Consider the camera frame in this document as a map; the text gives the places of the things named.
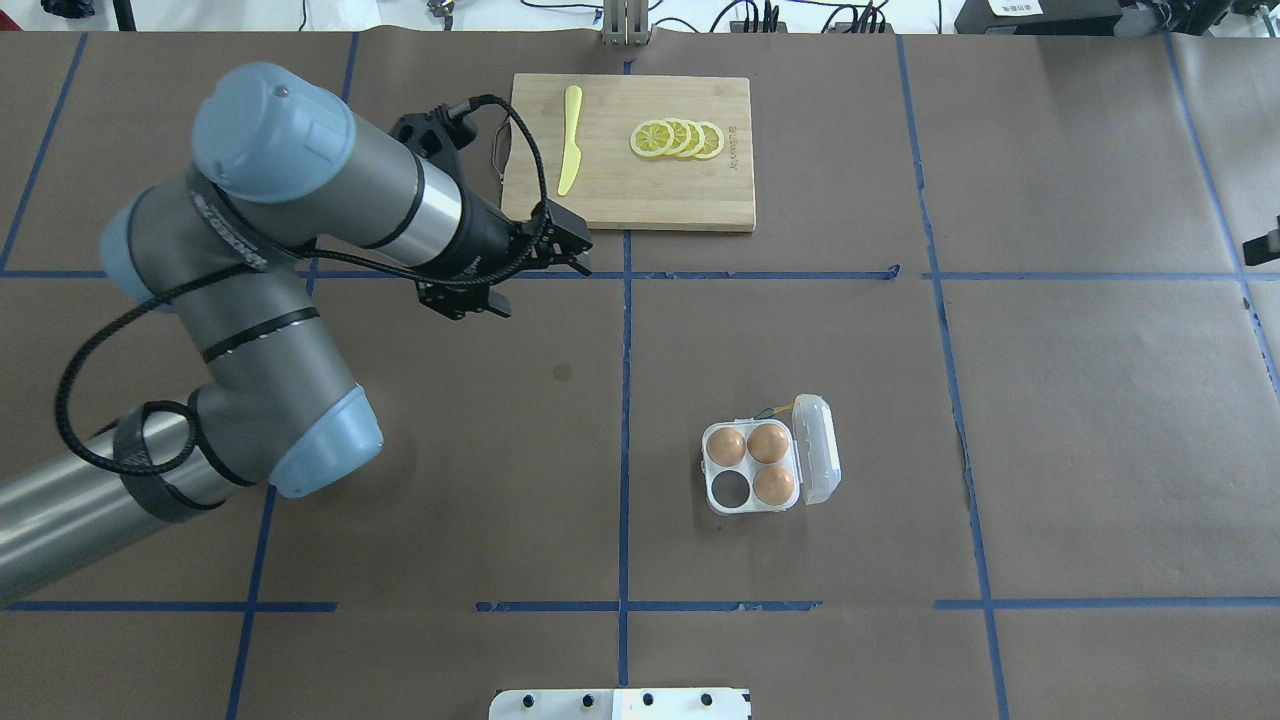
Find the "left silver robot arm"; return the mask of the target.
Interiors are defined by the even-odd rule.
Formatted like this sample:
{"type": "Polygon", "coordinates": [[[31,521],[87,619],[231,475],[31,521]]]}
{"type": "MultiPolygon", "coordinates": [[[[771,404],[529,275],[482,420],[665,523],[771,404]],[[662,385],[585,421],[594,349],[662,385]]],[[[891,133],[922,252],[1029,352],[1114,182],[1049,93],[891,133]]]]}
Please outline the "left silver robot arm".
{"type": "Polygon", "coordinates": [[[216,83],[195,119],[192,161],[122,209],[100,241],[134,306],[86,340],[61,373],[52,418],[65,454],[3,484],[9,605],[238,489],[300,498],[371,462],[384,434],[300,278],[329,259],[413,283],[452,320],[511,314],[497,286],[526,270],[589,275],[588,223],[540,190],[512,220],[466,183],[460,152],[494,95],[410,114],[383,132],[276,64],[216,83]],[[152,400],[90,438],[70,392],[90,356],[147,313],[177,314],[210,372],[183,400],[152,400]]]}

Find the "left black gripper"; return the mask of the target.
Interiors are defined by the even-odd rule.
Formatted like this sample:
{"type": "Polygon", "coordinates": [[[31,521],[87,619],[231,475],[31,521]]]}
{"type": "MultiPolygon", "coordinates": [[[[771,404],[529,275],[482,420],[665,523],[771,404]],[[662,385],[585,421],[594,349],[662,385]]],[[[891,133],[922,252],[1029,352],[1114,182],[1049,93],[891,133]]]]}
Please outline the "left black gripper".
{"type": "Polygon", "coordinates": [[[417,266],[417,301],[451,320],[488,313],[512,318],[509,300],[494,287],[521,272],[567,266],[590,275],[588,223],[543,199],[526,222],[512,222],[490,204],[466,197],[461,227],[436,259],[417,266]]]}

